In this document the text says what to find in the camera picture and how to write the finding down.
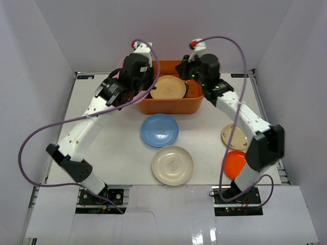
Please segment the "pink round plate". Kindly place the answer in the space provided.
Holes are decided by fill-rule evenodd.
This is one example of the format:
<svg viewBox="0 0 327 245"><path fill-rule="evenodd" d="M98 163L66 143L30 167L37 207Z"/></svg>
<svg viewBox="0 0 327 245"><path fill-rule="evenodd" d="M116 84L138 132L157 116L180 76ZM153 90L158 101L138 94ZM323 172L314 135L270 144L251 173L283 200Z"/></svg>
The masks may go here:
<svg viewBox="0 0 327 245"><path fill-rule="evenodd" d="M120 70L123 68L124 60L125 59L122 59L121 62L118 64L117 68L109 74L108 84L112 84L113 80L117 80L120 83L125 83L125 81L120 78Z"/></svg>

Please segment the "tan round plate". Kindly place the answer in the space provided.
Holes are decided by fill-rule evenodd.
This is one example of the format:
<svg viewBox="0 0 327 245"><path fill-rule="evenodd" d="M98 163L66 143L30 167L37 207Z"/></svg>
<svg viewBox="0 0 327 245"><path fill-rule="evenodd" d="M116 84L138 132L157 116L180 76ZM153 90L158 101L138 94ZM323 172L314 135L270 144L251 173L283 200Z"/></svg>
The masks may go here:
<svg viewBox="0 0 327 245"><path fill-rule="evenodd" d="M153 99L182 99L186 93L185 83L175 76L161 76L150 91Z"/></svg>

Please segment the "blue round plate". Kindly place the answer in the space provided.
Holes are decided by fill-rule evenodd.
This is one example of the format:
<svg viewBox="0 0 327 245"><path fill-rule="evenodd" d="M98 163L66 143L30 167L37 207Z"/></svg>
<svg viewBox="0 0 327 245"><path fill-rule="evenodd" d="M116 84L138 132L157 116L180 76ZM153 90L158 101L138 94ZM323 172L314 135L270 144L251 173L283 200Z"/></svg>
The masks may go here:
<svg viewBox="0 0 327 245"><path fill-rule="evenodd" d="M179 125L167 114L153 114L147 117L141 125L142 140L149 146L163 148L172 145L178 138Z"/></svg>

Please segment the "cream round plate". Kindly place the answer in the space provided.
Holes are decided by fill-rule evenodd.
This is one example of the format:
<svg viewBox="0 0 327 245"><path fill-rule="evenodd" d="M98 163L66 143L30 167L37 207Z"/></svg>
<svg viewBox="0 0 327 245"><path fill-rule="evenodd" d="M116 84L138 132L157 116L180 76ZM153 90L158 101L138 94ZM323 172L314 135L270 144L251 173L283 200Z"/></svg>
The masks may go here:
<svg viewBox="0 0 327 245"><path fill-rule="evenodd" d="M151 168L160 183L179 186L185 184L192 177L194 162L187 150L170 145L156 152L151 161Z"/></svg>

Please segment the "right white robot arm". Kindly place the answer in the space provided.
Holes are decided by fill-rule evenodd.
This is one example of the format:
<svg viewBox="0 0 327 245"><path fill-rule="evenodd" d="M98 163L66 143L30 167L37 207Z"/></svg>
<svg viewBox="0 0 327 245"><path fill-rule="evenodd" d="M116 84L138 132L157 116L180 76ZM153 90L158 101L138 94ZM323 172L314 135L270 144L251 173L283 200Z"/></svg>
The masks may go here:
<svg viewBox="0 0 327 245"><path fill-rule="evenodd" d="M250 145L245 154L246 163L230 188L220 190L220 199L238 204L249 198L249 191L265 172L284 156L285 131L281 125L271 125L241 102L234 88L220 77L220 63L213 54L185 55L175 69L184 79L193 79L202 88L204 97L214 107L233 120L247 136Z"/></svg>

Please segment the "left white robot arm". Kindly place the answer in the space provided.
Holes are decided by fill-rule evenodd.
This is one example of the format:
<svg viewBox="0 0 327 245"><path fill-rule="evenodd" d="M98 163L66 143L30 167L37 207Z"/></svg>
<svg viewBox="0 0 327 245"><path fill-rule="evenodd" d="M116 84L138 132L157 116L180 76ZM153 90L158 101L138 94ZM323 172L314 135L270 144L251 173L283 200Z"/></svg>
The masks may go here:
<svg viewBox="0 0 327 245"><path fill-rule="evenodd" d="M57 144L46 147L51 158L74 180L90 192L96 203L108 198L106 183L96 176L84 159L86 152L104 126L124 104L129 104L153 83L150 55L133 52L123 66L114 70L96 89L94 97L73 129Z"/></svg>

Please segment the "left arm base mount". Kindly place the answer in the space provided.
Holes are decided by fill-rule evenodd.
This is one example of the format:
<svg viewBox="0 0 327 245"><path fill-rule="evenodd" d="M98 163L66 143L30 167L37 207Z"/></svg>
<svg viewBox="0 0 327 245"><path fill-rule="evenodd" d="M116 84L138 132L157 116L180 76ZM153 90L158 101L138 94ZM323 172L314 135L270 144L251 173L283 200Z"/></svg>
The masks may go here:
<svg viewBox="0 0 327 245"><path fill-rule="evenodd" d="M97 198L85 189L80 189L76 205L76 214L124 214L126 207L124 204L124 189L108 189L104 194L106 199L111 200L118 208L103 199Z"/></svg>

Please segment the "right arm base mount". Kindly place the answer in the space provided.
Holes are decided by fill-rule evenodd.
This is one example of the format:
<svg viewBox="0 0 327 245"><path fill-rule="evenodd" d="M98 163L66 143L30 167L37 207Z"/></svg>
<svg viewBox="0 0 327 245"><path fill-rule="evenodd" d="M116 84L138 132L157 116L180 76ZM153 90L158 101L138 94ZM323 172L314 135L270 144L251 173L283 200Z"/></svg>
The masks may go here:
<svg viewBox="0 0 327 245"><path fill-rule="evenodd" d="M215 216L261 216L263 215L262 207L253 209L261 204L259 190L255 187L244 196L231 201L225 202L219 196L219 189L214 188L210 193L214 199Z"/></svg>

